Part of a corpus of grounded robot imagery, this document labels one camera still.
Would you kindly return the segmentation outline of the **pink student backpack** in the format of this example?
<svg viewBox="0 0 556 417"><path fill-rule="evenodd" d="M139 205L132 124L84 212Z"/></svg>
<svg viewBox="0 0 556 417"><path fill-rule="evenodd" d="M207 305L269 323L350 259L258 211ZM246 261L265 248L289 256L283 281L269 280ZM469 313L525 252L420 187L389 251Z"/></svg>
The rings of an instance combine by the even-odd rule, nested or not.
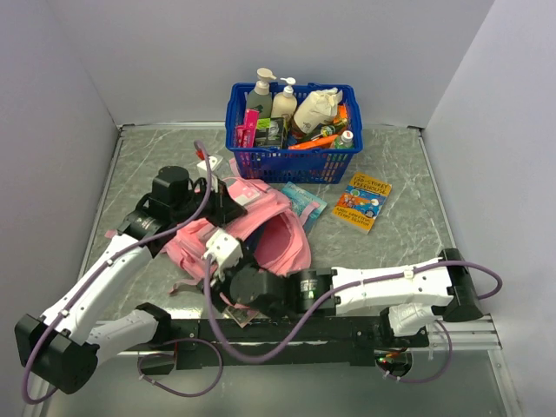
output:
<svg viewBox="0 0 556 417"><path fill-rule="evenodd" d="M224 181L231 197L248 213L224 226L227 233L245 245L259 266L276 275L308 268L311 252L308 238L291 201L262 180L233 176ZM185 285L197 285L204 276L202 256L206 242L217 228L206 219L186 218L186 203L192 189L189 172L179 166L159 170L151 190L125 217L117 232L140 241L149 239L154 253L164 252L187 274ZM173 229L174 234L153 240L153 235Z"/></svg>

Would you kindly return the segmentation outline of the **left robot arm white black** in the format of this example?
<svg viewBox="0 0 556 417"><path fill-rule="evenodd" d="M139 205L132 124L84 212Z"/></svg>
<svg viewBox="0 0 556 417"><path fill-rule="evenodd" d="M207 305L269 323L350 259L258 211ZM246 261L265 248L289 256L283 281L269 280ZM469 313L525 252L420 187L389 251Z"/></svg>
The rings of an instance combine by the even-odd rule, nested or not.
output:
<svg viewBox="0 0 556 417"><path fill-rule="evenodd" d="M109 246L91 269L57 303L15 326L17 349L26 375L35 374L73 394L96 368L124 350L147 344L164 348L172 319L150 303L118 321L98 327L101 313L140 269L148 265L190 222L204 218L223 227L247 213L217 176L192 181L182 167L158 171L150 192L127 214Z"/></svg>

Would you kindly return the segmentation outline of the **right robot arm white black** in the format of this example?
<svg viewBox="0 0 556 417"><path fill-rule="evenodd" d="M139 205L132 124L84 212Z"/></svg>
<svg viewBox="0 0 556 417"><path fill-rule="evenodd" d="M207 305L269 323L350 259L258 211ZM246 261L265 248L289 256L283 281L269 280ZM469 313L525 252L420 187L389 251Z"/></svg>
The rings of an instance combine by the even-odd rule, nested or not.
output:
<svg viewBox="0 0 556 417"><path fill-rule="evenodd" d="M245 307L272 319L305 321L312 315L348 316L376 309L386 316L381 339L400 345L436 320L482 318L469 274L474 265L446 249L424 262L394 268L304 269L288 276L243 257L221 279L207 280L205 299L214 307Z"/></svg>

